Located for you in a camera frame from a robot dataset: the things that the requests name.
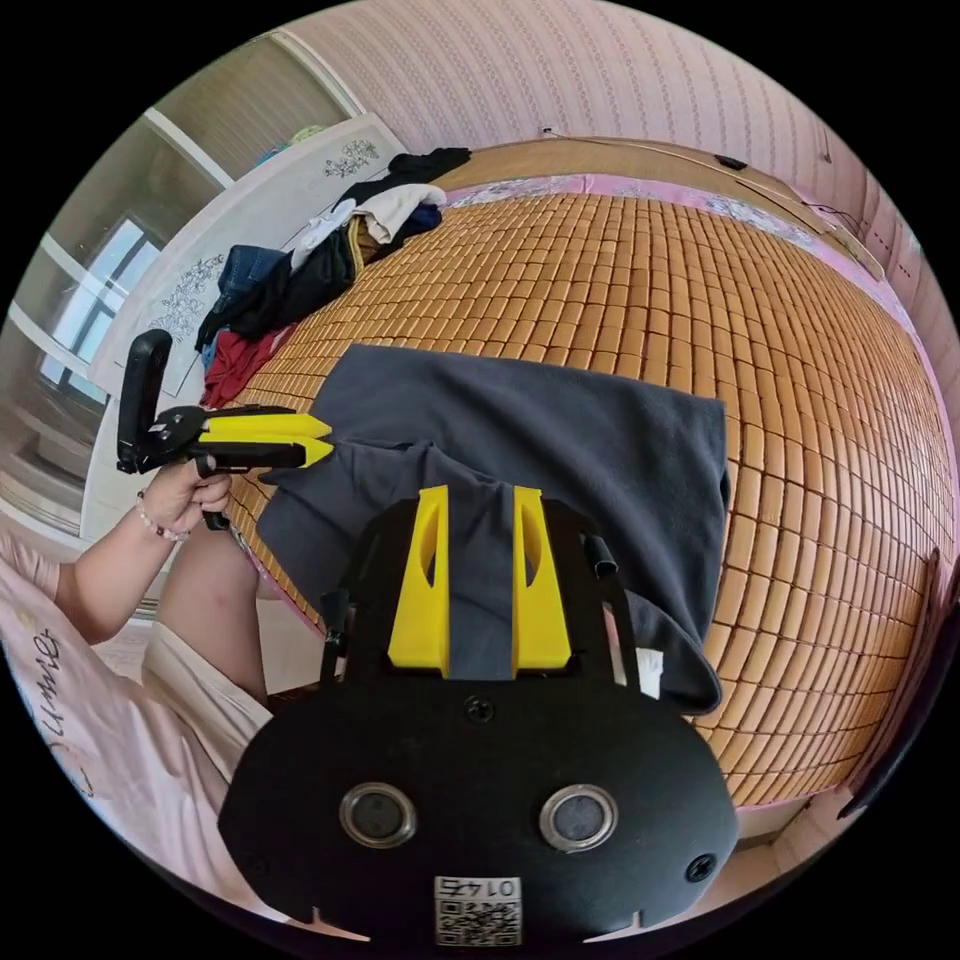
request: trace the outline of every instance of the pink wallpaper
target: pink wallpaper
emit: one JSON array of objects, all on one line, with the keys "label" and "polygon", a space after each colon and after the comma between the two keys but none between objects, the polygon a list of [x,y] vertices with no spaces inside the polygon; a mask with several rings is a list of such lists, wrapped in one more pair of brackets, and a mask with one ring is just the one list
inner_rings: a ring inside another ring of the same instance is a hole
[{"label": "pink wallpaper", "polygon": [[745,61],[604,0],[360,0],[290,29],[414,153],[530,140],[544,126],[659,140],[738,157],[850,213],[960,437],[960,339],[912,235],[846,144]]}]

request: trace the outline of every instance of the bracelet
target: bracelet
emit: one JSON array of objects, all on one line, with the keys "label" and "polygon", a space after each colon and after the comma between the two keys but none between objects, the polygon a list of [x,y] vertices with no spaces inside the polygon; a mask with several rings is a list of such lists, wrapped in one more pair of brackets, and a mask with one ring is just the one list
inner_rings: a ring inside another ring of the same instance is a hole
[{"label": "bracelet", "polygon": [[137,493],[137,513],[153,533],[158,537],[163,537],[164,540],[169,540],[171,543],[183,543],[189,539],[189,533],[174,533],[172,530],[167,530],[165,527],[161,527],[160,524],[154,523],[147,515],[146,508],[143,505],[143,494],[143,490]]}]

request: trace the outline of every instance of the gray cloth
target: gray cloth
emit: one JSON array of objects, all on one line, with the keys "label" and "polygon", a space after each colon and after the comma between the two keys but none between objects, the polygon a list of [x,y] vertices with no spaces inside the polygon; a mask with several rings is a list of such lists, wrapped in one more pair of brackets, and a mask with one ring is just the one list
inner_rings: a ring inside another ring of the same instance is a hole
[{"label": "gray cloth", "polygon": [[311,412],[334,452],[274,471],[257,531],[314,607],[367,523],[421,487],[450,495],[451,673],[509,676],[512,485],[588,516],[620,565],[661,696],[715,709],[702,647],[730,496],[723,404],[548,364],[351,346]]}]

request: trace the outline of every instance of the pink shirt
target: pink shirt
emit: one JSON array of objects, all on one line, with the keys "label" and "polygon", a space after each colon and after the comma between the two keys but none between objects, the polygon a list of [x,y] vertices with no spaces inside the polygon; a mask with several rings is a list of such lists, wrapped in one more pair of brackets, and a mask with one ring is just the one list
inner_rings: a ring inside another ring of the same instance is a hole
[{"label": "pink shirt", "polygon": [[261,916],[217,829],[227,784],[193,732],[114,674],[55,605],[59,566],[0,528],[0,637],[24,704],[64,773],[127,843]]}]

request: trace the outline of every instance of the qr code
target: qr code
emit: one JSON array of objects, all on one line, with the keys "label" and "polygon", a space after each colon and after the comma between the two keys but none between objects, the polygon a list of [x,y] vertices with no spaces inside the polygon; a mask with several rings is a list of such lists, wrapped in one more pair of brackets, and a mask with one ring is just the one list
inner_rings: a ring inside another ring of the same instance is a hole
[{"label": "qr code", "polygon": [[520,901],[437,900],[443,947],[512,947],[520,943]]}]

